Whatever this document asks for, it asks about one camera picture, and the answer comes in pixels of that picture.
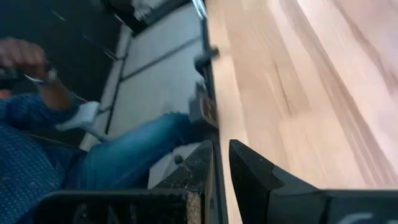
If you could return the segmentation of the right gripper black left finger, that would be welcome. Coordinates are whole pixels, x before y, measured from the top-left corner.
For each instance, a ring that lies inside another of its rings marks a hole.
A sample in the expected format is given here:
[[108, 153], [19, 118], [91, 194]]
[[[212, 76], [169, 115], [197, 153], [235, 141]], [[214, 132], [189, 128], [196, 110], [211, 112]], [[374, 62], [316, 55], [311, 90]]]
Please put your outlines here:
[[215, 222], [213, 144], [204, 141], [162, 179], [157, 189], [171, 189], [157, 223]]

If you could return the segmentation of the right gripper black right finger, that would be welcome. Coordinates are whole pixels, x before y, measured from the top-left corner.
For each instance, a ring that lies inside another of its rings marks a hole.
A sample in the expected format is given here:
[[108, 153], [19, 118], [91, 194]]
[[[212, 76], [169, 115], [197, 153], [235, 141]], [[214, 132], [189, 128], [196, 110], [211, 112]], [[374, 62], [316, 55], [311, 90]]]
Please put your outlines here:
[[231, 180], [244, 223], [319, 223], [318, 189], [241, 141], [229, 141]]

